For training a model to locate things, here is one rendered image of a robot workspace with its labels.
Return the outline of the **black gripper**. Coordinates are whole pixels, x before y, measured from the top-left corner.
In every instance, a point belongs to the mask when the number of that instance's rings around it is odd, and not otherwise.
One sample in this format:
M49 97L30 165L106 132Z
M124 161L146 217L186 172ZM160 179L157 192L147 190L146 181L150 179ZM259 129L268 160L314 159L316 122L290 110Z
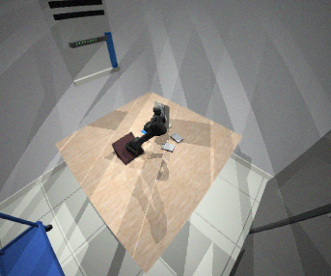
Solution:
M152 115L151 120L153 120L154 118L156 118L157 116L161 116L161 111L159 107L154 107L152 109L152 111L154 112L154 115Z

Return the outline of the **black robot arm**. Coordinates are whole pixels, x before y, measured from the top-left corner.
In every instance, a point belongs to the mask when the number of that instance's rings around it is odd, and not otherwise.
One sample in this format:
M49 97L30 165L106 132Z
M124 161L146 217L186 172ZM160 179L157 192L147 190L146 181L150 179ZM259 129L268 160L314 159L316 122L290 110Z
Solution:
M147 142L154 136L161 136L167 132L167 127L165 126L165 117L157 116L153 120L150 120L144 125L144 130L147 132L143 136L136 137L134 139L126 142L125 147L127 152L137 152L143 143Z

